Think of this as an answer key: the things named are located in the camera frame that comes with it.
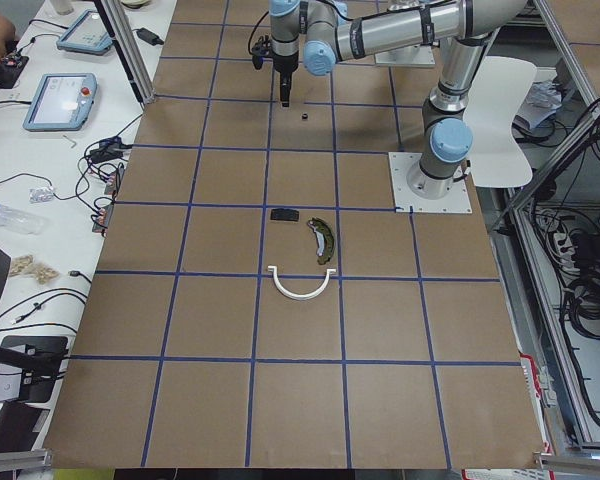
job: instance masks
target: power adapter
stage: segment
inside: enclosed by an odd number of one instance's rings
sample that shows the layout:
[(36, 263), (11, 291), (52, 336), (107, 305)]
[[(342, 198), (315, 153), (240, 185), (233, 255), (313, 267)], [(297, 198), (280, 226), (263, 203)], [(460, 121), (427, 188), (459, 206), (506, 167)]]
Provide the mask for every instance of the power adapter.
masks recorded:
[(136, 30), (136, 35), (140, 40), (147, 42), (149, 45), (164, 45), (164, 40), (144, 27)]

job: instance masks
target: tablet device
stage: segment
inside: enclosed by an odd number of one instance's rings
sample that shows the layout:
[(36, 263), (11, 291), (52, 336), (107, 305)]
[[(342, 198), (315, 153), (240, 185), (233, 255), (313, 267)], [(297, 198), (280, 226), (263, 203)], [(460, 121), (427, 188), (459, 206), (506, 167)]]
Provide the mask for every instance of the tablet device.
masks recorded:
[(98, 85), (92, 73), (42, 76), (23, 127), (25, 130), (80, 130), (87, 121)]
[(83, 12), (56, 42), (60, 50), (92, 55), (104, 55), (112, 44), (100, 14), (95, 10)]

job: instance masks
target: white drawer handle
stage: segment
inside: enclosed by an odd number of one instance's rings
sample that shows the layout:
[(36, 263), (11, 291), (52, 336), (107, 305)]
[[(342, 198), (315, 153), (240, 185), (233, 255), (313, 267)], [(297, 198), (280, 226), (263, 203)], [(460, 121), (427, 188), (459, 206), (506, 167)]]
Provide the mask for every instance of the white drawer handle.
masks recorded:
[(278, 278), (278, 267), (276, 267), (275, 265), (269, 265), (267, 269), (273, 273), (273, 283), (276, 285), (276, 288), (280, 291), (280, 293), (282, 293), (285, 297), (291, 298), (293, 300), (311, 300), (312, 298), (316, 298), (327, 288), (327, 285), (329, 284), (329, 278), (331, 278), (331, 275), (335, 275), (336, 273), (335, 268), (327, 269), (327, 274), (324, 277), (322, 285), (320, 285), (317, 290), (311, 293), (293, 293), (284, 288), (280, 283), (280, 279)]

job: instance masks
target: white mounting plate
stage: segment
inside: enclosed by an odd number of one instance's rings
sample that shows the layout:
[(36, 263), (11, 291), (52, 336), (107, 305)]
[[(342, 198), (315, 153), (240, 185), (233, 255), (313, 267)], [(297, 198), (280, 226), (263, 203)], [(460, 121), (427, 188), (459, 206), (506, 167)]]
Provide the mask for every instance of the white mounting plate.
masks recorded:
[(396, 67), (434, 68), (433, 50), (426, 45), (401, 47), (388, 52), (376, 53), (376, 65)]
[[(464, 180), (452, 184), (449, 193), (438, 200), (422, 198), (411, 190), (407, 184), (407, 173), (411, 166), (420, 161), (421, 153), (389, 153), (391, 167), (391, 184), (393, 185), (393, 201), (397, 212), (409, 213), (464, 213), (470, 214), (471, 201)], [(458, 167), (456, 177), (462, 175)]]

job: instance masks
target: white desk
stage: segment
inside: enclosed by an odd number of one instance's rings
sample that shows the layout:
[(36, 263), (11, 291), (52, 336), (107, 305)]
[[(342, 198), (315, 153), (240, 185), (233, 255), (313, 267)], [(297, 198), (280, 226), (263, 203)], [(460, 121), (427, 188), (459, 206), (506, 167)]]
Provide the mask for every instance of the white desk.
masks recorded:
[[(132, 28), (145, 27), (161, 38), (167, 35), (169, 22), (177, 0), (153, 0), (148, 6), (128, 12)], [(94, 8), (90, 2), (74, 2), (75, 11), (66, 16), (49, 18), (46, 4), (36, 18), (70, 25), (84, 10)], [(29, 43), (31, 37), (40, 33), (62, 33), (62, 30), (43, 23), (33, 23), (22, 37), (20, 46)], [(138, 40), (140, 52), (151, 77), (155, 74), (161, 52), (160, 46), (151, 46)], [(40, 78), (45, 73), (91, 72), (98, 79), (95, 104), (87, 123), (77, 132), (32, 133), (22, 128), (26, 105), (0, 106), (0, 180), (20, 172), (48, 177), (61, 197), (73, 195), (79, 177), (76, 164), (85, 147), (101, 138), (115, 135), (128, 122), (142, 113), (122, 65), (112, 48), (102, 57), (60, 51), (55, 38), (39, 37), (25, 48), (23, 53), (30, 61), (23, 71), (16, 88), (1, 90), (0, 100), (31, 100)], [(139, 122), (133, 124), (122, 135), (125, 143), (132, 143)], [(67, 138), (76, 142), (74, 145)], [(83, 198), (93, 201), (103, 193), (104, 184), (90, 177), (91, 189)], [(0, 203), (46, 217), (49, 222), (40, 235), (20, 235), (0, 228), (0, 248), (10, 257), (32, 254), (36, 261), (44, 262), (61, 273), (48, 285), (38, 285), (31, 277), (14, 277), (7, 281), (0, 313), (22, 299), (55, 287), (69, 287), (88, 292), (89, 285), (82, 278), (67, 275), (70, 270), (80, 270), (92, 277), (100, 250), (102, 237), (91, 232), (90, 210), (77, 199), (54, 200), (48, 203), (30, 204), (29, 189), (44, 186), (45, 182), (30, 177), (21, 177), (0, 186)], [(30, 310), (32, 302), (16, 309), (0, 320), (0, 328), (12, 326), (11, 320)], [(70, 297), (58, 298), (20, 325), (56, 322), (77, 328), (82, 314), (82, 304)], [(0, 333), (0, 342), (7, 335), (65, 335), (73, 334), (60, 327), (40, 327)], [(38, 407), (53, 410), (57, 399), (58, 382), (51, 401)], [(35, 448), (42, 440), (49, 425), (47, 419), (38, 436)]]

